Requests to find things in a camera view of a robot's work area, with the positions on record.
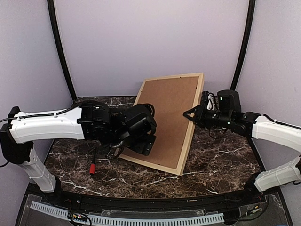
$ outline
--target red handle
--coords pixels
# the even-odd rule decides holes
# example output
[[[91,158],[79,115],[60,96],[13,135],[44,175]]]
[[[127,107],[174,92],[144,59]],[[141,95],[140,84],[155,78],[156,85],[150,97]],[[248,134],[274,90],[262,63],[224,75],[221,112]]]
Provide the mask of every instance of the red handle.
[[[90,167],[90,175],[94,175],[94,174],[95,174],[95,164],[92,163]]]

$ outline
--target brown board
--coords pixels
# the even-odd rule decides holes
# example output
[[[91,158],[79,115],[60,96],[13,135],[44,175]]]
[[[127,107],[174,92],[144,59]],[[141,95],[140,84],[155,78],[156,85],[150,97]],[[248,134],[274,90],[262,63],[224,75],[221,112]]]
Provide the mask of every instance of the brown board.
[[[120,157],[182,175],[194,131],[193,122],[183,112],[199,104],[203,86],[203,73],[146,79],[134,104],[150,103],[155,107],[157,139],[149,156],[126,149]]]

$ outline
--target wooden frame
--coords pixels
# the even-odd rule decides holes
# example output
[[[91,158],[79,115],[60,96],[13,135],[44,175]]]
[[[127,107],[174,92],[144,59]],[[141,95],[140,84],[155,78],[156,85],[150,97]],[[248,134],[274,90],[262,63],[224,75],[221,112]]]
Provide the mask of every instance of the wooden frame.
[[[196,92],[195,92],[195,96],[194,96],[194,100],[193,100],[193,105],[191,106],[191,108],[197,106],[200,103],[201,92],[202,92],[203,86],[204,86],[204,73],[180,74],[180,75],[173,75],[173,76],[165,76],[165,77],[159,77],[159,78],[146,79],[142,83],[142,86],[139,90],[139,93],[137,95],[137,98],[135,100],[134,105],[138,103],[139,98],[140,98],[141,93],[142,93],[142,90],[143,90],[143,88],[145,86],[145,83],[147,81],[165,80],[165,79],[183,78],[183,77],[184,78],[198,77]],[[182,145],[180,158],[178,160],[176,169],[166,167],[166,166],[161,166],[161,165],[154,164],[152,162],[147,162],[147,161],[144,161],[144,160],[140,160],[140,159],[137,159],[137,158],[133,158],[133,157],[127,156],[125,154],[122,154],[120,156],[120,158],[131,161],[131,162],[134,162],[134,163],[138,163],[138,164],[141,164],[143,166],[147,166],[147,167],[150,167],[150,168],[153,168],[153,169],[156,169],[156,170],[161,170],[161,171],[176,174],[176,175],[182,175],[184,167],[185,167],[185,163],[186,163],[186,160],[187,160],[188,152],[189,152],[189,149],[190,149],[190,144],[191,144],[191,140],[192,140],[192,136],[193,136],[193,132],[194,132],[194,127],[195,127],[195,125],[193,124],[193,122],[189,121],[187,131],[186,131],[186,135],[185,135],[185,138],[184,138],[184,143]]]

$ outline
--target dark marble surface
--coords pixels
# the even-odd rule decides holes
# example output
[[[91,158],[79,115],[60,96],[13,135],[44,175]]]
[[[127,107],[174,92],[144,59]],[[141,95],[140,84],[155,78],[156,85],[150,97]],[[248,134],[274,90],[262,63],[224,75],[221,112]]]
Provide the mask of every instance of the dark marble surface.
[[[94,97],[110,107],[130,107],[135,97]],[[123,159],[96,156],[96,174],[89,175],[96,141],[58,139],[45,162],[65,191],[122,198],[181,198],[220,194],[243,188],[260,170],[244,137],[227,132],[222,139],[195,128],[183,176],[164,173]]]

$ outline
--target black pole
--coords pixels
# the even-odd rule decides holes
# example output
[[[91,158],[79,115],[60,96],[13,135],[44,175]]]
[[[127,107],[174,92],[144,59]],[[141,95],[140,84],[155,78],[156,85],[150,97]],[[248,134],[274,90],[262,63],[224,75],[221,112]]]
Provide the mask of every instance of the black pole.
[[[71,76],[68,70],[68,66],[67,66],[67,62],[65,59],[65,55],[64,55],[64,51],[63,51],[63,46],[62,46],[62,42],[61,42],[61,37],[60,37],[60,33],[58,30],[58,26],[57,26],[57,20],[56,20],[56,16],[55,16],[55,6],[54,6],[54,2],[53,0],[47,0],[48,3],[48,10],[49,10],[49,17],[50,17],[50,22],[51,22],[51,26],[52,26],[52,32],[53,32],[53,36],[55,39],[55,45],[56,45],[56,50],[58,53],[58,57],[60,58],[60,62],[61,62],[61,66],[62,66],[62,70],[64,73],[64,77],[70,92],[70,95],[73,99],[73,101],[75,101],[77,99],[76,93],[75,93],[75,89],[71,80]]]
[[[255,0],[250,0],[248,14],[246,17],[246,26],[245,26],[244,37],[243,37],[243,41],[241,43],[240,53],[239,53],[236,69],[235,69],[233,80],[232,80],[231,87],[230,87],[231,90],[236,89],[238,79],[240,76],[240,72],[243,67],[243,63],[244,63],[244,59],[245,59],[245,55],[246,55],[246,48],[248,46],[249,37],[250,37],[250,33],[251,33],[254,10],[255,10]]]

